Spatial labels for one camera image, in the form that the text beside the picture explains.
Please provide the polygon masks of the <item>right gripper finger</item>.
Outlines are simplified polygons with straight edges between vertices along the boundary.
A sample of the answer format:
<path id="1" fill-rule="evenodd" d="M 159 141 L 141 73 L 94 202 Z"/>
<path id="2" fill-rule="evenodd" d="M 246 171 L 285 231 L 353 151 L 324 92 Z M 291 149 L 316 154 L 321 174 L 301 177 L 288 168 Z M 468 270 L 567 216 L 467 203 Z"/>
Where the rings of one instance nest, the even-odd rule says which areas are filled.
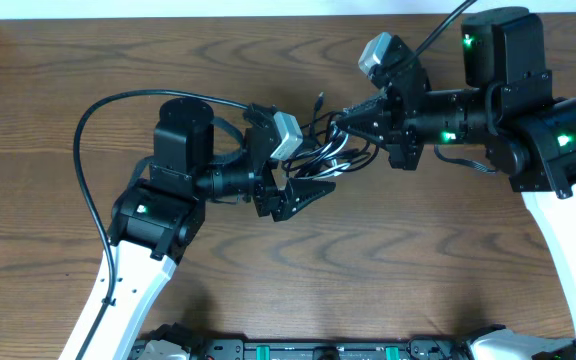
<path id="1" fill-rule="evenodd" d="M 366 123 L 369 128 L 390 130 L 391 99 L 387 95 L 377 94 L 343 110 L 340 120 L 341 129 L 348 130 L 362 123 Z"/>
<path id="2" fill-rule="evenodd" d="M 389 117 L 344 117 L 337 121 L 337 127 L 382 148 L 392 143 Z"/>

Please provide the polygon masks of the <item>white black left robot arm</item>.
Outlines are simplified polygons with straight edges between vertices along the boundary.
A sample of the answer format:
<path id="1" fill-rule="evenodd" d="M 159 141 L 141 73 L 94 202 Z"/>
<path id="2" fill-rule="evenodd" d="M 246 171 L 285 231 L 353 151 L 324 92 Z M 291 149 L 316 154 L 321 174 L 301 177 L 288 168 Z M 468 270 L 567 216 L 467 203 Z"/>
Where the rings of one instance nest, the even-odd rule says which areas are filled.
<path id="1" fill-rule="evenodd" d="M 296 119 L 276 108 L 242 105 L 240 132 L 217 117 L 214 97 L 168 91 L 153 153 L 140 160 L 104 226 L 81 164 L 86 110 L 73 141 L 77 180 L 99 231 L 102 261 L 93 289 L 61 353 L 63 359 L 126 359 L 152 305 L 205 221 L 206 205 L 234 196 L 259 216 L 285 221 L 333 192 L 333 182 L 294 179 L 278 187 L 273 171 L 302 145 Z"/>

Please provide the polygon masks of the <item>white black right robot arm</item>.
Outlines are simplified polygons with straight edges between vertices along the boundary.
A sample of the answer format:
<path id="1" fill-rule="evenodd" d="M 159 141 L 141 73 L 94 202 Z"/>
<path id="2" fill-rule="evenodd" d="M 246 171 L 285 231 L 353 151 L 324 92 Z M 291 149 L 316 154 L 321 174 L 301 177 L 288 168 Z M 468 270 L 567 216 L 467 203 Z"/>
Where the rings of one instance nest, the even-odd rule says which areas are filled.
<path id="1" fill-rule="evenodd" d="M 524 7 L 450 14 L 461 21 L 466 87 L 433 90 L 420 51 L 383 33 L 358 65 L 376 88 L 344 110 L 341 130 L 387 151 L 395 169 L 417 167 L 426 145 L 481 145 L 484 173 L 504 173 L 550 251 L 574 335 L 547 339 L 492 326 L 464 339 L 467 359 L 576 359 L 576 97 L 552 93 L 543 24 Z"/>

